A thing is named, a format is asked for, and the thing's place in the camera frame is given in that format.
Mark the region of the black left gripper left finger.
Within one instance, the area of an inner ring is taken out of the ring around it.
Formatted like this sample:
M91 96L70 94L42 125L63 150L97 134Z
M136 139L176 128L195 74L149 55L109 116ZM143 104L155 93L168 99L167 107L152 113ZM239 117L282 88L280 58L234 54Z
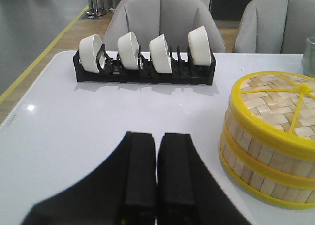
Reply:
M30 210L24 225L153 225L156 150L148 133L127 132L85 178Z

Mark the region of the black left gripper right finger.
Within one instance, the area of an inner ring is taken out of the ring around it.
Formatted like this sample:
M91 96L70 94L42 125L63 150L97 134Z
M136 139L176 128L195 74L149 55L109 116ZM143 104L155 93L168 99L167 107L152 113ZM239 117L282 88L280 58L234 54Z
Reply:
M158 153L159 225L247 225L200 158L189 134L167 133Z

